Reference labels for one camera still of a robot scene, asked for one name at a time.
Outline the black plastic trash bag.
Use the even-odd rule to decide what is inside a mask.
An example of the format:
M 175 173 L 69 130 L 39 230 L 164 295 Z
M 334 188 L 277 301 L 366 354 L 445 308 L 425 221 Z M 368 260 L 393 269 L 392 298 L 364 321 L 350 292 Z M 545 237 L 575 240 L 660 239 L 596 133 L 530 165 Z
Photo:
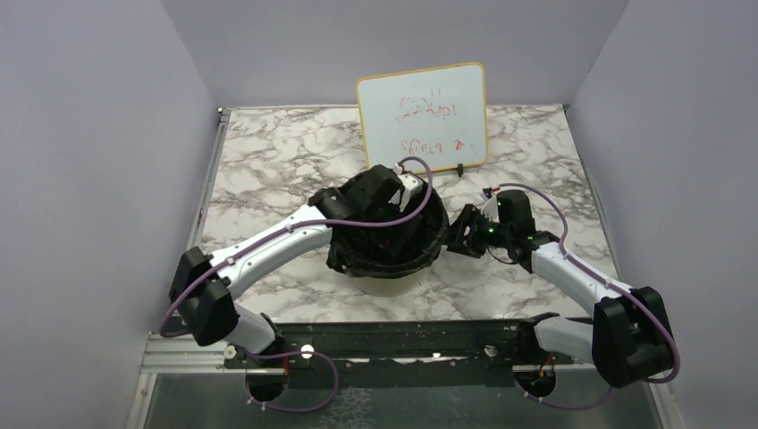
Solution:
M 421 189 L 403 209 L 390 201 L 401 189 L 400 177 L 377 165 L 357 174 L 339 188 L 329 189 L 316 206 L 340 220 L 391 222 L 409 215 L 421 204 L 428 184 L 422 182 Z M 404 277 L 436 260 L 449 227 L 444 203 L 433 190 L 422 211 L 405 223 L 383 228 L 334 225 L 326 264 L 335 272 L 350 277 Z

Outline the beige cylindrical trash bin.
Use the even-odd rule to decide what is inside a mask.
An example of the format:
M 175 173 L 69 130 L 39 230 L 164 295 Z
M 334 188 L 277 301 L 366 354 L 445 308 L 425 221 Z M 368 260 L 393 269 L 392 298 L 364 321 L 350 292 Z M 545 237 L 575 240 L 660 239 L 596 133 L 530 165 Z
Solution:
M 416 288 L 426 279 L 426 271 L 409 274 L 400 278 L 353 278 L 351 284 L 354 288 L 365 292 L 370 296 L 390 298 L 406 294 Z

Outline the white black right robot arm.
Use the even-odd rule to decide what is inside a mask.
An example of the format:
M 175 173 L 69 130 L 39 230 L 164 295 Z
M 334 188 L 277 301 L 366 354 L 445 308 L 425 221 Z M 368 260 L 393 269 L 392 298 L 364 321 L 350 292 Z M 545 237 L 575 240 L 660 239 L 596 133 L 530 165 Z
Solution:
M 667 383 L 681 357 L 665 304 L 651 287 L 617 282 L 568 251 L 564 234 L 540 231 L 522 189 L 493 189 L 484 209 L 467 204 L 451 225 L 449 251 L 481 257 L 506 250 L 510 263 L 558 287 L 590 316 L 588 323 L 546 313 L 520 322 L 516 352 L 529 364 L 559 353 L 594 365 L 613 388 Z

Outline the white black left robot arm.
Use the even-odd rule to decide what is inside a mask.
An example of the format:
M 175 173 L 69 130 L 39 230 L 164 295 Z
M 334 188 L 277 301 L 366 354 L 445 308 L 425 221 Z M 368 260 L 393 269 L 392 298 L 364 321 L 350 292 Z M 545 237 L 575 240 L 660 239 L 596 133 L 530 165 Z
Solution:
M 236 299 L 282 265 L 328 245 L 337 227 L 386 229 L 411 221 L 431 191 L 411 172 L 377 165 L 339 188 L 320 189 L 283 221 L 241 243 L 209 254 L 190 248 L 173 277 L 167 314 L 180 315 L 181 334 L 191 335 L 197 345 L 236 341 L 255 364 L 271 366 L 282 346 L 273 323 L 238 309 Z

